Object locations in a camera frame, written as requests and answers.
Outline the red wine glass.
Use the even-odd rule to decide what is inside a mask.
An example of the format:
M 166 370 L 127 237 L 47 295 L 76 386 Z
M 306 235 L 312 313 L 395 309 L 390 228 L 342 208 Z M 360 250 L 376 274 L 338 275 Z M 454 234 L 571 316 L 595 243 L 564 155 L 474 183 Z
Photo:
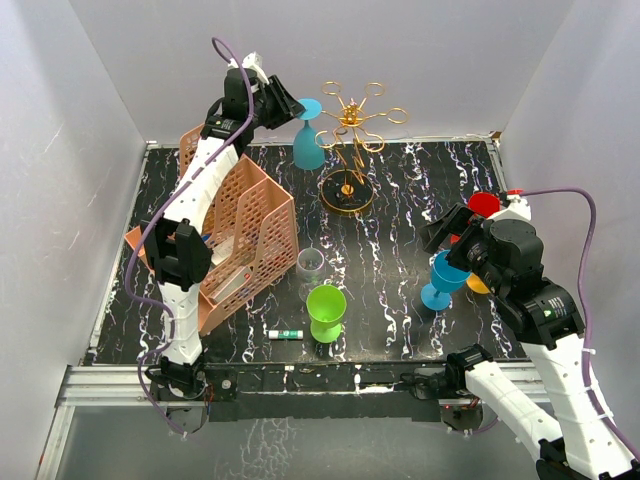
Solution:
M 501 202 L 498 196 L 487 192 L 474 193 L 467 202 L 467 207 L 474 213 L 485 218 L 497 213 L 501 209 Z

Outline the blue wine glass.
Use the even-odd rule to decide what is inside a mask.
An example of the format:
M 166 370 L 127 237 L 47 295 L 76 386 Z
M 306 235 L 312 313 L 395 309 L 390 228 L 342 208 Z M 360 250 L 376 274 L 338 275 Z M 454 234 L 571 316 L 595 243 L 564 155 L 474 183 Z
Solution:
M 451 302 L 451 294 L 459 290 L 471 275 L 468 271 L 451 266 L 446 259 L 449 253 L 449 250 L 444 250 L 435 256 L 430 282 L 420 293 L 424 306 L 433 311 L 447 309 Z

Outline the cyan wine glass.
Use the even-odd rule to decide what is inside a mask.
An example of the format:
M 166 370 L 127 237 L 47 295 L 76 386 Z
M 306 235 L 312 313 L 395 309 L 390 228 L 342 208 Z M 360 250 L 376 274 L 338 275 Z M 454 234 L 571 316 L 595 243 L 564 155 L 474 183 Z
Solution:
M 311 126 L 311 121 L 320 115 L 322 106 L 312 98 L 301 98 L 299 103 L 304 107 L 304 111 L 298 118 L 304 124 L 293 141 L 293 160 L 299 169 L 312 171 L 320 168 L 325 160 L 324 150 L 315 142 L 317 131 Z

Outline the yellow wine glass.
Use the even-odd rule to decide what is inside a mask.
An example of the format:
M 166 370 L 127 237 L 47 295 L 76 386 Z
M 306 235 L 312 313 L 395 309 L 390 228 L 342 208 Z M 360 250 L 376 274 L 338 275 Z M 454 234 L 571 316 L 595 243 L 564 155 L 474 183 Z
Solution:
M 466 280 L 467 286 L 475 293 L 486 295 L 490 293 L 490 289 L 483 283 L 483 281 L 475 274 L 471 274 Z

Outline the gold wire glass rack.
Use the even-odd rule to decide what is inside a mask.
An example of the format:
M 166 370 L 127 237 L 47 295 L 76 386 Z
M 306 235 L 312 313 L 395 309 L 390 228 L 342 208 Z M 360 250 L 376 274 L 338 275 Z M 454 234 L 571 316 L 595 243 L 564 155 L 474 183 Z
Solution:
M 339 160 L 340 166 L 323 177 L 319 197 L 330 211 L 353 216 L 366 211 L 375 197 L 375 187 L 365 172 L 364 156 L 378 154 L 386 146 L 385 139 L 369 132 L 366 124 L 383 118 L 392 124 L 403 125 L 409 120 L 409 114 L 401 107 L 373 114 L 365 112 L 369 99 L 381 97 L 386 92 L 384 85 L 379 82 L 367 83 L 360 100 L 344 100 L 341 96 L 341 84 L 334 81 L 325 82 L 321 91 L 339 102 L 338 112 L 321 111 L 335 120 L 337 126 L 331 131 L 318 132 L 314 141 L 316 146 L 332 153 Z

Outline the clear wine glass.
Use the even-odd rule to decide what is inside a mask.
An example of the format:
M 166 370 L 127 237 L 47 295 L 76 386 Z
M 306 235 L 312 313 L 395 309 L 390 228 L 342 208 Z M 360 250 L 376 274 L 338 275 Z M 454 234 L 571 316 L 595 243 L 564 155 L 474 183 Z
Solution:
M 299 252 L 296 275 L 300 282 L 298 294 L 302 301 L 307 299 L 315 287 L 324 282 L 325 267 L 325 257 L 320 250 L 310 247 Z

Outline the green wine glass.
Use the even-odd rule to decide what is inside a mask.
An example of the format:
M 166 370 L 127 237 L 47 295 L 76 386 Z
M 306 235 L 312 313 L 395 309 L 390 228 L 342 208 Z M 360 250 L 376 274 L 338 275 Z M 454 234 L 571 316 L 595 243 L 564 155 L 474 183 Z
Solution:
M 347 310 L 344 293 L 333 285 L 319 285 L 307 296 L 306 307 L 311 320 L 312 337 L 323 344 L 337 340 Z

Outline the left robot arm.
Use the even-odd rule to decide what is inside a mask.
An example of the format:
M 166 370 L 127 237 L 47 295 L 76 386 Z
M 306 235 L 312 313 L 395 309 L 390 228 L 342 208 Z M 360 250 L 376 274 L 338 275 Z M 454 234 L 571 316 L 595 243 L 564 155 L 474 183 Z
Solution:
M 161 294 L 167 345 L 155 382 L 186 399 L 200 396 L 207 376 L 202 354 L 199 294 L 211 266 L 203 238 L 207 212 L 258 128 L 274 130 L 303 112 L 275 76 L 257 67 L 232 67 L 224 94 L 209 108 L 195 154 L 167 205 L 142 224 L 146 259 Z

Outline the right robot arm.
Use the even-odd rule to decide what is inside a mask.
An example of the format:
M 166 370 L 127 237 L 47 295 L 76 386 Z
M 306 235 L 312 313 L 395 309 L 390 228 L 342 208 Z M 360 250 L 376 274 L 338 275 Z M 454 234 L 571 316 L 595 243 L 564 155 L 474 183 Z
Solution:
M 548 415 L 478 344 L 448 355 L 447 388 L 486 403 L 531 455 L 541 479 L 636 479 L 639 456 L 624 443 L 587 363 L 586 325 L 574 299 L 543 275 L 543 242 L 522 219 L 484 219 L 463 204 L 419 235 L 436 266 L 477 275 L 540 376 Z

